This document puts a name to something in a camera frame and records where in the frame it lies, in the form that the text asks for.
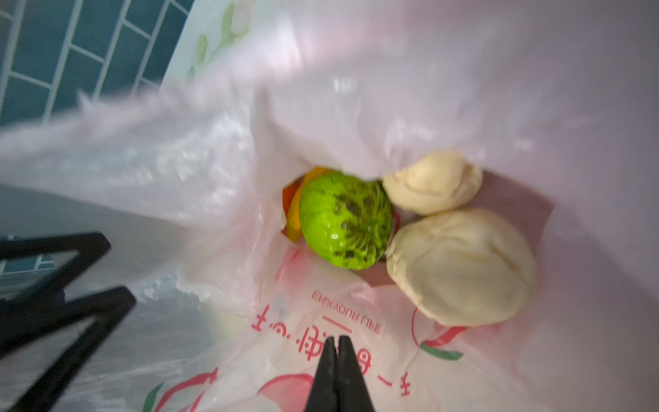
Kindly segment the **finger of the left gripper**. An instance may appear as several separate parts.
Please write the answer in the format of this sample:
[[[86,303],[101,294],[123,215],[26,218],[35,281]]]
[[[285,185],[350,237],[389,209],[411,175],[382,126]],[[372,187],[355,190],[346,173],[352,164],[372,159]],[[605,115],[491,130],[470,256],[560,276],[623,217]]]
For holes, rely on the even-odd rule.
[[[91,258],[91,264],[94,264],[111,249],[110,243],[101,233],[77,233],[73,237],[80,240],[80,247],[85,249],[39,252],[27,257],[1,259],[1,303],[9,303],[18,300],[21,295],[32,293],[79,257]]]
[[[9,411],[50,411],[137,304],[125,287],[1,309],[1,382],[19,379]]]

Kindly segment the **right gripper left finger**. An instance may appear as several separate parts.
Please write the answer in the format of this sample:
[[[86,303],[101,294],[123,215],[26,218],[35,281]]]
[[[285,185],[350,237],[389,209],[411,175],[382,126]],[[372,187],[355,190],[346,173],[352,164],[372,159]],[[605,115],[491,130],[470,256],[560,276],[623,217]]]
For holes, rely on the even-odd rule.
[[[328,337],[319,358],[305,412],[338,412],[338,395],[335,390],[337,350],[335,338]]]

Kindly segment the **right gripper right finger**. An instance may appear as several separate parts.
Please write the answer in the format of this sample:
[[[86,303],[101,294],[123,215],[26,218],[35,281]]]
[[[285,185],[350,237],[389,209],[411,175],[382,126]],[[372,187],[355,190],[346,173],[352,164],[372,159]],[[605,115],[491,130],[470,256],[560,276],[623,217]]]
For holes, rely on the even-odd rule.
[[[374,412],[355,348],[349,336],[340,336],[336,361],[336,396],[341,412]]]

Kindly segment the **pink plastic bag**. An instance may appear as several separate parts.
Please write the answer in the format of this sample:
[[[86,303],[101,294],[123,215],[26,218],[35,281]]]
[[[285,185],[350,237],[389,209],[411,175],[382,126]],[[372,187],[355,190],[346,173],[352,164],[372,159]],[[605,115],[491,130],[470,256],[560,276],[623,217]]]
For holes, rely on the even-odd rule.
[[[377,411],[658,408],[658,4],[262,1],[185,81],[1,131],[1,230],[99,232],[137,304],[56,411],[302,411],[350,336]],[[430,318],[287,240],[282,190],[454,150],[528,242],[512,319]]]

